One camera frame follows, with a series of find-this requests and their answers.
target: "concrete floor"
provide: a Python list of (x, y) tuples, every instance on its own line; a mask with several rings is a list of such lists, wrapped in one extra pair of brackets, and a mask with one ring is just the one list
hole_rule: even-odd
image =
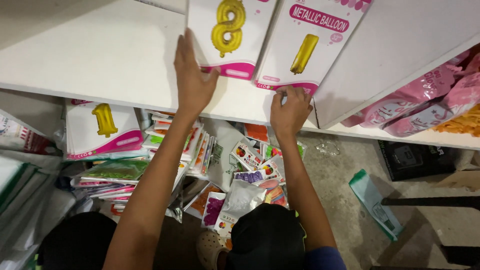
[[(327, 156), (315, 149), (320, 139), (336, 142), (340, 155)], [(391, 207), (405, 227), (399, 241), (391, 242), (360, 204), (348, 182), (365, 169), (383, 196), (433, 197), (474, 196), (465, 189), (431, 188), (427, 182), (388, 180), (381, 166), (377, 141), (345, 136), (302, 132), (298, 140), (308, 146), (304, 159), (350, 270), (368, 270), (372, 265), (466, 269), (448, 264), (438, 245), (479, 246), (480, 213), (475, 209), (438, 207)], [(172, 218), (164, 222), (158, 257), (159, 269), (202, 269), (195, 240), (202, 231), (200, 220), (184, 214), (180, 225)]]

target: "hand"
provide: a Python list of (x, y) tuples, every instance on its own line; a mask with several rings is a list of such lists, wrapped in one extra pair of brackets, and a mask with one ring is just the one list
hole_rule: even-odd
[(192, 31), (188, 28), (185, 35), (179, 36), (174, 65), (179, 92), (178, 112), (197, 118), (212, 99), (220, 70), (212, 70), (209, 79), (203, 79), (193, 52)]
[[(283, 96), (287, 96), (284, 105), (281, 104)], [(283, 86), (277, 89), (270, 112), (270, 123), (277, 139), (294, 137), (300, 131), (313, 110), (311, 99), (312, 96), (305, 94), (303, 87)]]

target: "blue shirt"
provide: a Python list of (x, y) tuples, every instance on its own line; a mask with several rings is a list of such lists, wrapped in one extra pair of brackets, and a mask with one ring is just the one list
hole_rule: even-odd
[(304, 268), (313, 270), (347, 270), (340, 252), (331, 246), (323, 246), (305, 252)]

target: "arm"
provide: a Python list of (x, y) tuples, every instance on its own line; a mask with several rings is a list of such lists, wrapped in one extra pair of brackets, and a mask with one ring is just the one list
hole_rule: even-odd
[[(284, 95), (288, 98), (286, 103), (281, 105)], [(295, 137), (313, 109), (310, 105), (311, 99), (310, 95), (304, 94), (302, 87), (282, 87), (274, 95), (270, 115), (270, 123), (282, 149), (288, 203), (290, 208), (299, 213), (300, 223), (307, 233), (307, 251), (322, 246), (336, 248), (325, 210), (305, 170)]]
[(195, 61), (192, 34), (180, 36), (175, 56), (179, 109), (157, 153), (129, 199), (108, 247), (103, 269), (151, 269), (163, 218), (187, 136), (210, 102), (219, 76), (204, 81)]

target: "gold number 1 balloon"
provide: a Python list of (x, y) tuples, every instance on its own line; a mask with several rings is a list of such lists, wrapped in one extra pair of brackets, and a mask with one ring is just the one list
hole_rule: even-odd
[[(220, 57), (225, 53), (233, 52), (240, 47), (242, 31), (245, 24), (245, 8), (240, 0), (223, 0), (216, 11), (217, 25), (212, 30), (212, 43), (220, 51)], [(230, 33), (230, 39), (225, 39), (225, 34)]]
[(95, 109), (92, 110), (92, 114), (96, 116), (96, 121), (98, 122), (98, 135), (105, 135), (105, 138), (110, 138), (110, 134), (114, 134), (119, 131), (113, 122), (110, 105), (106, 103), (100, 103), (95, 107)]
[(307, 66), (308, 60), (310, 56), (312, 56), (312, 52), (317, 46), (318, 36), (307, 34), (305, 39), (303, 40), (302, 45), (300, 46), (299, 52), (293, 61), (292, 67), (290, 71), (293, 72), (294, 75), (300, 74)]

